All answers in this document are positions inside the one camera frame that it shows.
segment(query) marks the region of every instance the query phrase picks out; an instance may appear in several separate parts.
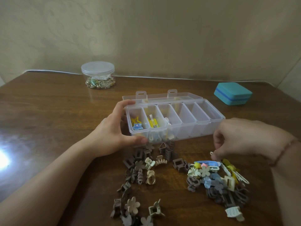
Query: plastic jar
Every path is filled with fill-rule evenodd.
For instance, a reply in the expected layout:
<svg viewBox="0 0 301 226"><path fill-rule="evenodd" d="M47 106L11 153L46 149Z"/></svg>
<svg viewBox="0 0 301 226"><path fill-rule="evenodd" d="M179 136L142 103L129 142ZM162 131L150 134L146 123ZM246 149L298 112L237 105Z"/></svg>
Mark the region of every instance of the plastic jar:
<svg viewBox="0 0 301 226"><path fill-rule="evenodd" d="M89 88L107 89L115 85L115 67L112 63L97 61L82 65L86 85Z"/></svg>

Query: blue box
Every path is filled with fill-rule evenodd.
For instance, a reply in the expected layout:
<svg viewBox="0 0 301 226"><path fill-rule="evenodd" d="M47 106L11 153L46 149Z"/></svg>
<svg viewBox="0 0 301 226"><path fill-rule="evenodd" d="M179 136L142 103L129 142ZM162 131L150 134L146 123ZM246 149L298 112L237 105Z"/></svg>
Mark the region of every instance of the blue box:
<svg viewBox="0 0 301 226"><path fill-rule="evenodd" d="M219 83L214 95L226 105L242 105L251 97L252 92L238 83Z"/></svg>

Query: white cable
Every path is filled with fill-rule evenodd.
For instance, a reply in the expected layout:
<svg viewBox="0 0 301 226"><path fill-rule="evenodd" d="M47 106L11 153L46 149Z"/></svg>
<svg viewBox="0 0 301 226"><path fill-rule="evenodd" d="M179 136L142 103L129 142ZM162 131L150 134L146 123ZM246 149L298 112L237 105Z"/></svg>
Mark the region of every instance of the white cable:
<svg viewBox="0 0 301 226"><path fill-rule="evenodd" d="M26 70L24 71L22 74L26 73L26 72L55 72L55 73L64 73L64 74L77 74L77 75L81 75L78 73L72 73L72 72L65 72L65 71L58 71L58 70ZM128 77L128 78L157 78L157 79L177 79L177 80L192 80L195 81L195 79L187 79L187 78L160 78L160 77L147 77L147 76L122 76L122 75L116 75L117 77ZM201 80L201 81L211 81L211 82L236 82L236 83L268 83L270 84L272 87L273 86L272 83L269 83L267 81L264 80L246 80L246 81L219 81L219 80Z"/></svg>

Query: clear plastic box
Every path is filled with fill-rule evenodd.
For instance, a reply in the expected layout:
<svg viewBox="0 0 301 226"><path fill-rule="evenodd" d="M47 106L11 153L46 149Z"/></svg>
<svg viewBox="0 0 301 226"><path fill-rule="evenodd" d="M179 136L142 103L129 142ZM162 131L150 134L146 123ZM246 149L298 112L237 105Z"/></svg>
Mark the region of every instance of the clear plastic box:
<svg viewBox="0 0 301 226"><path fill-rule="evenodd" d="M123 96L122 99L136 101L136 104L126 106L131 135L144 136L153 144L213 134L225 119L208 100L191 93L178 93L176 89L170 89L167 94L149 95L145 91L137 91L136 95ZM151 127L150 114L158 127ZM131 118L137 116L143 129L135 131Z"/></svg>

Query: jar lid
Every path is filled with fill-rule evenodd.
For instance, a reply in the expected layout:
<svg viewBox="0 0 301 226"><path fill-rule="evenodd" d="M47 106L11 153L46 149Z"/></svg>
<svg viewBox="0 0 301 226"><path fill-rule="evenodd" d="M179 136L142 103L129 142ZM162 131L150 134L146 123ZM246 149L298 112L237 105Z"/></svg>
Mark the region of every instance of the jar lid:
<svg viewBox="0 0 301 226"><path fill-rule="evenodd" d="M112 63L103 61L89 62L82 65L82 72L88 76L112 74L114 71L115 67Z"/></svg>

